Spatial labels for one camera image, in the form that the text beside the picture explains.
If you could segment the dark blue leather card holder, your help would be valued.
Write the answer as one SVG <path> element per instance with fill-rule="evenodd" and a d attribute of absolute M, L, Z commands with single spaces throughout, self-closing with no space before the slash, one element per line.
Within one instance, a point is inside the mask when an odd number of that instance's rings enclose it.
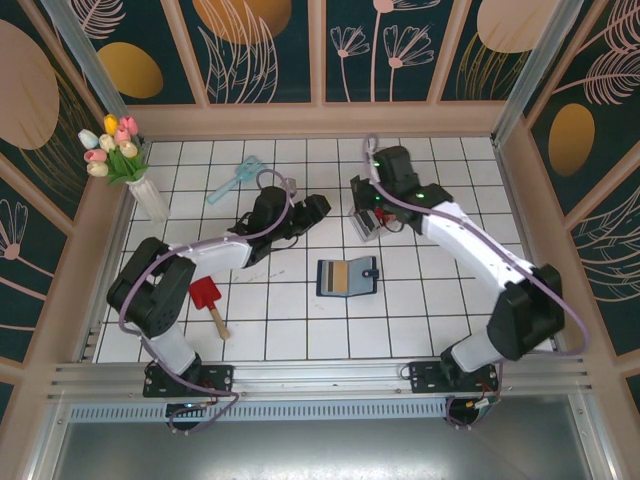
<path fill-rule="evenodd" d="M 321 293 L 321 264 L 323 261 L 346 261 L 349 263 L 349 287 L 346 295 L 323 295 Z M 375 256 L 363 256 L 352 260 L 319 260 L 317 262 L 316 295 L 318 297 L 349 298 L 372 295 L 377 292 L 380 277 Z"/>

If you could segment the black card stack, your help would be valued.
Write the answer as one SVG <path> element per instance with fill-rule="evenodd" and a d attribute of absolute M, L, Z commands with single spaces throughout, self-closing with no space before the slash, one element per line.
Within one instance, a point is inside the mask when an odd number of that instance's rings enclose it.
<path fill-rule="evenodd" d="M 360 210 L 354 214 L 359 234 L 364 242 L 370 241 L 379 234 L 380 222 L 372 210 Z"/>

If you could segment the single gold credit card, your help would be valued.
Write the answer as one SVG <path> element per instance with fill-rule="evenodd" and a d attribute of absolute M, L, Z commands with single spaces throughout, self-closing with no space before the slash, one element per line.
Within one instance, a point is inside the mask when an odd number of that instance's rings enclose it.
<path fill-rule="evenodd" d="M 349 287 L 349 263 L 346 261 L 323 261 L 321 264 L 321 293 L 323 295 L 346 295 Z"/>

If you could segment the white ribbed vase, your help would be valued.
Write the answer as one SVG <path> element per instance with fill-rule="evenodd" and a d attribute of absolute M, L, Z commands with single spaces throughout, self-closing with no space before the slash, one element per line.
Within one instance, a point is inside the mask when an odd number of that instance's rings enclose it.
<path fill-rule="evenodd" d="M 170 215 L 168 204 L 147 176 L 133 182 L 127 182 L 127 185 L 138 206 L 151 221 L 162 223 L 168 220 Z"/>

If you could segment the grey metal panel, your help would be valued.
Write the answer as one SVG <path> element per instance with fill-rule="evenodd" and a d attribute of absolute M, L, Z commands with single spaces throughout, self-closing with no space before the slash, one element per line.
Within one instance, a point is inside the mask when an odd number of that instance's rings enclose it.
<path fill-rule="evenodd" d="M 70 424 L 33 480 L 618 480 L 563 415 L 510 433 L 439 419 L 220 423 L 192 437 L 155 423 Z"/>

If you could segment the light blue toy rake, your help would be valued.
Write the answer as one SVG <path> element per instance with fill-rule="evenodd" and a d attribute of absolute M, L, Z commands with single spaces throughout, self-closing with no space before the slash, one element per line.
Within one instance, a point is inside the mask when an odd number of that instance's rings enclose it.
<path fill-rule="evenodd" d="M 220 188 L 209 194 L 206 201 L 213 205 L 229 193 L 234 187 L 242 182 L 254 179 L 261 171 L 266 169 L 266 165 L 256 156 L 249 156 L 244 159 L 235 169 L 235 176 L 223 184 Z"/>

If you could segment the aluminium mounting rail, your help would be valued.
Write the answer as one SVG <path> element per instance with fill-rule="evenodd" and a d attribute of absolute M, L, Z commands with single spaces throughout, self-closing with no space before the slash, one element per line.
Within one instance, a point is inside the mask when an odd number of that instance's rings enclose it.
<path fill-rule="evenodd" d="M 252 361 L 234 366 L 233 391 L 245 401 L 391 399 L 411 396 L 407 360 Z M 143 363 L 79 363 L 55 367 L 49 400 L 141 401 Z M 503 367 L 501 393 L 537 396 L 592 390 L 580 357 L 526 356 Z"/>

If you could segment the aluminium frame post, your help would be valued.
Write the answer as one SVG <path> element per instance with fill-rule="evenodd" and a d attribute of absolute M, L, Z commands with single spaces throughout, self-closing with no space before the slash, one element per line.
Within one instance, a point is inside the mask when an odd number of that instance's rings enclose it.
<path fill-rule="evenodd" d="M 111 81 L 89 38 L 83 32 L 71 6 L 66 0 L 42 0 L 42 2 L 106 110 L 118 116 L 128 114 L 127 106 Z"/>
<path fill-rule="evenodd" d="M 496 149 L 504 146 L 517 125 L 527 103 L 579 16 L 583 3 L 584 0 L 560 0 L 554 8 L 491 133 L 492 144 Z"/>

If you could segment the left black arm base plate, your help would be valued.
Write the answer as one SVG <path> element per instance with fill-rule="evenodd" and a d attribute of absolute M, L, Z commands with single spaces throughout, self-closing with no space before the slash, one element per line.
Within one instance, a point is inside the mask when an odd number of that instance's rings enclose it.
<path fill-rule="evenodd" d="M 203 366 L 197 380 L 192 383 L 206 389 L 230 392 L 233 386 L 234 367 L 230 365 Z M 160 366 L 145 368 L 142 395 L 144 398 L 195 398 L 204 392 L 187 388 L 172 379 Z"/>

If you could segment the artificial tulip bouquet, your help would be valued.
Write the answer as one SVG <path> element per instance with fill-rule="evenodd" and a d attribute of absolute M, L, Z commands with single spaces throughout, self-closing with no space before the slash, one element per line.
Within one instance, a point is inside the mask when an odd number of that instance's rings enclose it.
<path fill-rule="evenodd" d="M 142 147 L 135 142 L 138 126 L 131 116 L 108 114 L 103 119 L 104 132 L 96 135 L 83 129 L 77 137 L 85 148 L 84 160 L 89 176 L 107 178 L 113 184 L 133 184 L 145 175 Z"/>

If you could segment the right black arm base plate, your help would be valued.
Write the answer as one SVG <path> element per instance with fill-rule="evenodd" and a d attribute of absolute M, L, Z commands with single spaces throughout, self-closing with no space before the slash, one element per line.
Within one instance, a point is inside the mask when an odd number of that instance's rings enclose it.
<path fill-rule="evenodd" d="M 485 365 L 473 372 L 457 367 L 445 367 L 440 360 L 414 361 L 408 364 L 408 376 L 413 393 L 480 394 L 498 389 L 497 369 Z"/>

